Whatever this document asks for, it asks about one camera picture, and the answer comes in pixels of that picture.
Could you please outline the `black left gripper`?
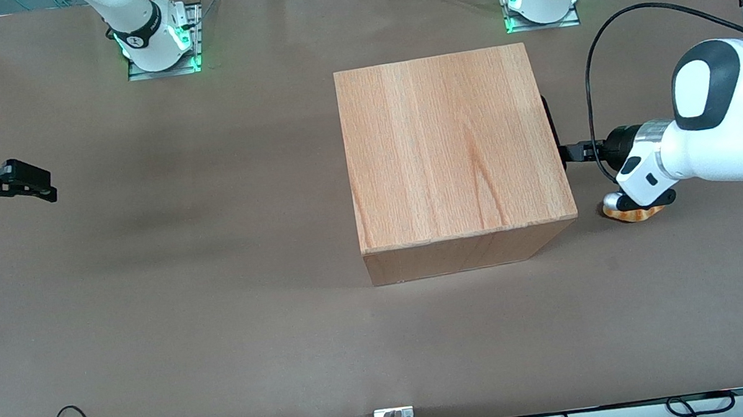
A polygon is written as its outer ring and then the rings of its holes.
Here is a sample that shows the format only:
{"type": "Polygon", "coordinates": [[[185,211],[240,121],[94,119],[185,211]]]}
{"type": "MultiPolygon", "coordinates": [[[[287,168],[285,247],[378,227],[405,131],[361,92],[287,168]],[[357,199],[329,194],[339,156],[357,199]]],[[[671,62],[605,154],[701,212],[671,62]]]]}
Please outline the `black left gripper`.
{"type": "Polygon", "coordinates": [[[559,145],[558,151],[562,165],[569,163],[596,163],[606,162],[613,170],[621,169],[628,158],[638,125],[624,125],[613,129],[605,140],[581,140],[579,143],[559,145]]]}

